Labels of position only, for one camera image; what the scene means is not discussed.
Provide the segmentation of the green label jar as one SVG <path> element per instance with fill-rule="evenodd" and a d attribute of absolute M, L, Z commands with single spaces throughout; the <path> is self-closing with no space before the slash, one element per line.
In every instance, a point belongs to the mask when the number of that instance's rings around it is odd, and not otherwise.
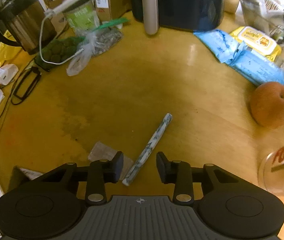
<path fill-rule="evenodd" d="M 63 12 L 74 31 L 93 30 L 100 25 L 92 0 L 80 0 Z"/>

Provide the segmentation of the steel electric kettle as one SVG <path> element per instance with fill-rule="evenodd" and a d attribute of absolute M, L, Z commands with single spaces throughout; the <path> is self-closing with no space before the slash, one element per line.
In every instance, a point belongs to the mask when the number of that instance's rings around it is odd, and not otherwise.
<path fill-rule="evenodd" d="M 14 37 L 14 41 L 0 32 L 0 42 L 21 47 L 28 54 L 39 51 L 39 46 L 49 44 L 57 32 L 51 20 L 45 19 L 39 0 L 8 0 L 0 8 L 0 22 Z"/>

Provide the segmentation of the clear bin with clutter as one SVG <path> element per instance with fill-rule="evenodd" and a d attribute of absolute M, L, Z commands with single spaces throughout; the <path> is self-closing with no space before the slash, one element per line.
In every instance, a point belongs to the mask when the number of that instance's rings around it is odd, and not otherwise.
<path fill-rule="evenodd" d="M 251 26 L 284 44 L 284 7 L 274 0 L 240 0 L 243 18 Z"/>

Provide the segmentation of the clear plastic bag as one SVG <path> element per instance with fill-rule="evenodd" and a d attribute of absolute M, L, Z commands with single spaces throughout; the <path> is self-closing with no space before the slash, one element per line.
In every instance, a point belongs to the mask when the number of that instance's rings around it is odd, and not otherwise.
<path fill-rule="evenodd" d="M 109 51 L 122 38 L 121 28 L 130 20 L 126 17 L 117 18 L 103 23 L 92 31 L 86 31 L 84 40 L 77 46 L 79 53 L 73 57 L 66 69 L 68 76 L 79 74 L 89 63 L 92 57 L 97 57 Z"/>

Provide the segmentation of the blue wet wipes pack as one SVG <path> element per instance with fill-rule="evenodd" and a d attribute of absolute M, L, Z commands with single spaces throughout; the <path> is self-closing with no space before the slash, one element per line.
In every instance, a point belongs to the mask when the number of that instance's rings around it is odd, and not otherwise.
<path fill-rule="evenodd" d="M 220 63 L 230 65 L 247 48 L 244 42 L 237 42 L 231 35 L 215 29 L 211 31 L 194 31 L 197 37 L 218 59 Z"/>

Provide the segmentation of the yellow plastic bag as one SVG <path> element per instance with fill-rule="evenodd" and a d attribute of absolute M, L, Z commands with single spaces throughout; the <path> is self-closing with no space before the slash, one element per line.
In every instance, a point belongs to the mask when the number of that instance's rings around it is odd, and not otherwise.
<path fill-rule="evenodd" d="M 21 50 L 21 47 L 9 46 L 0 42 L 0 67 L 2 67 L 5 62 L 14 59 Z"/>

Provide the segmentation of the clear small plastic box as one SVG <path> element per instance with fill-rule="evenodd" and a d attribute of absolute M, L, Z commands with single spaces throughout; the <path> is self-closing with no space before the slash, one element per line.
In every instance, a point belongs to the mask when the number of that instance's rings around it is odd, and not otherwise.
<path fill-rule="evenodd" d="M 89 161 L 97 161 L 100 159 L 111 160 L 116 155 L 116 153 L 117 153 L 117 150 L 98 141 L 92 148 L 90 154 L 88 155 L 88 160 Z M 130 159 L 128 156 L 124 154 L 123 155 L 123 169 L 121 172 L 120 180 L 123 180 L 125 178 L 127 172 L 129 171 L 132 165 L 133 165 L 132 159 Z"/>

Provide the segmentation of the orange round fruit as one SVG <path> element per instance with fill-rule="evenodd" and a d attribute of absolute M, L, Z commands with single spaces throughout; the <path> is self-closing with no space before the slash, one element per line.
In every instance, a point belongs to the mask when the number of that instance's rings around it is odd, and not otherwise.
<path fill-rule="evenodd" d="M 260 126 L 278 128 L 284 125 L 284 85 L 278 82 L 261 84 L 252 93 L 249 107 Z"/>

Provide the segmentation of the dark blue air fryer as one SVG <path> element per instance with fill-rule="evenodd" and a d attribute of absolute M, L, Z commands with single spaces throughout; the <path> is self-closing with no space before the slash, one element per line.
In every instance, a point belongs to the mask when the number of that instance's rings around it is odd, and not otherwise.
<path fill-rule="evenodd" d="M 133 16 L 154 35 L 160 27 L 209 31 L 222 22 L 224 0 L 131 0 Z"/>

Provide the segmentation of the yellow wet wipes pack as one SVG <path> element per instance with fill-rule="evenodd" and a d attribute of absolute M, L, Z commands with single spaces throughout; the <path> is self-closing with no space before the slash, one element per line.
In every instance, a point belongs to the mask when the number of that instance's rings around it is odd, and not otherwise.
<path fill-rule="evenodd" d="M 247 46 L 272 62 L 282 52 L 281 47 L 273 38 L 250 26 L 239 27 L 232 31 L 230 36 L 237 40 L 237 42 L 245 42 Z"/>

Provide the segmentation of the black rectangular gasket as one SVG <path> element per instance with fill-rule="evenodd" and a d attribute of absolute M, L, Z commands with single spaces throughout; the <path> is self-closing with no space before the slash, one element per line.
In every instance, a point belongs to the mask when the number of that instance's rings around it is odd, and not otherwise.
<path fill-rule="evenodd" d="M 13 89 L 11 104 L 17 106 L 23 103 L 35 89 L 41 79 L 41 75 L 41 71 L 36 66 L 24 70 L 17 80 L 16 87 Z"/>

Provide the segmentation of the brown cardboard box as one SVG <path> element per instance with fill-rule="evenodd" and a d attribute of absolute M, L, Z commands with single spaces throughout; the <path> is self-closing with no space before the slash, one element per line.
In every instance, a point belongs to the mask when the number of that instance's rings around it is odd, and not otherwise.
<path fill-rule="evenodd" d="M 9 186 L 7 191 L 11 191 L 20 185 L 32 181 L 40 176 L 43 173 L 29 170 L 26 168 L 15 166 L 13 167 L 12 174 L 9 180 Z"/>

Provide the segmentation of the marbled white pen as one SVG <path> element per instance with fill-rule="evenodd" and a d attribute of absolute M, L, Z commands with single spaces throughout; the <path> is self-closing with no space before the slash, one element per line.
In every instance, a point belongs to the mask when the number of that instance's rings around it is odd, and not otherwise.
<path fill-rule="evenodd" d="M 170 113 L 167 113 L 157 130 L 153 133 L 151 136 L 149 142 L 147 143 L 144 150 L 139 155 L 138 159 L 135 161 L 135 163 L 131 166 L 127 174 L 125 175 L 124 179 L 122 180 L 123 185 L 129 186 L 133 180 L 135 179 L 136 175 L 138 174 L 141 167 L 144 165 L 146 160 L 149 158 L 153 150 L 155 149 L 156 145 L 162 138 L 165 130 L 169 126 L 169 124 L 172 121 L 172 115 Z"/>

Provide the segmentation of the white power adapter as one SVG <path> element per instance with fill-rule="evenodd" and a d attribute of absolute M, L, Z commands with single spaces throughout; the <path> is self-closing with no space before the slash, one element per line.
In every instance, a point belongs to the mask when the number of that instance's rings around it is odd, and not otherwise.
<path fill-rule="evenodd" d="M 18 71 L 18 67 L 14 64 L 6 64 L 0 67 L 0 85 L 8 85 Z"/>

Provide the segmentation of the green snack bag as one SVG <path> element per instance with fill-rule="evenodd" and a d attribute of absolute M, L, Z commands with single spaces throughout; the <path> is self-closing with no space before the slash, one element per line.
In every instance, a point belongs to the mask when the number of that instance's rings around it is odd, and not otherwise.
<path fill-rule="evenodd" d="M 84 37 L 73 36 L 64 39 L 52 40 L 41 54 L 38 54 L 34 62 L 43 70 L 49 72 L 51 69 L 59 66 L 62 62 L 69 60 L 78 51 L 78 46 L 84 41 Z"/>

